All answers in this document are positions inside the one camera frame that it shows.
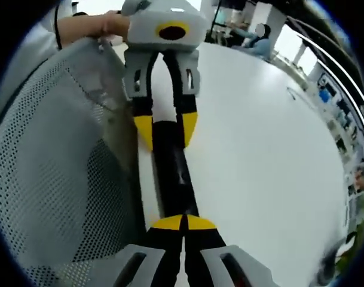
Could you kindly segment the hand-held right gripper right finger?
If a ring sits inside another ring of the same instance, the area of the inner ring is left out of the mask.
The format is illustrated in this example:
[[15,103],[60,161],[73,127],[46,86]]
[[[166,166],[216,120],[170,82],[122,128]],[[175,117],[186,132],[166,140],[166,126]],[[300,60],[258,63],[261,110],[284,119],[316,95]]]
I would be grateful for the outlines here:
[[271,270],[237,245],[226,245],[215,224],[186,215],[185,271],[190,286],[277,286]]

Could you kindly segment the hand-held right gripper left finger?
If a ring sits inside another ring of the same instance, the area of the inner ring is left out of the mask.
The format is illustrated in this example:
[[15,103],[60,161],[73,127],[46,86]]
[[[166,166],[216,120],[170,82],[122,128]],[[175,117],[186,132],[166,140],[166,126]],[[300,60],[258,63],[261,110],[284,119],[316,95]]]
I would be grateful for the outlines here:
[[183,215],[158,220],[138,244],[114,256],[112,286],[175,286],[181,266]]

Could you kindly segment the person's left hand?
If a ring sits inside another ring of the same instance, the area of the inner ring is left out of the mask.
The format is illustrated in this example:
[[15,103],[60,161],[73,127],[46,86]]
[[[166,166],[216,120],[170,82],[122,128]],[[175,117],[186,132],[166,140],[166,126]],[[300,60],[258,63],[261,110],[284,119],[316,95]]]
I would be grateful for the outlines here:
[[130,18],[116,11],[108,11],[103,15],[102,31],[105,36],[120,36],[127,38],[130,27]]

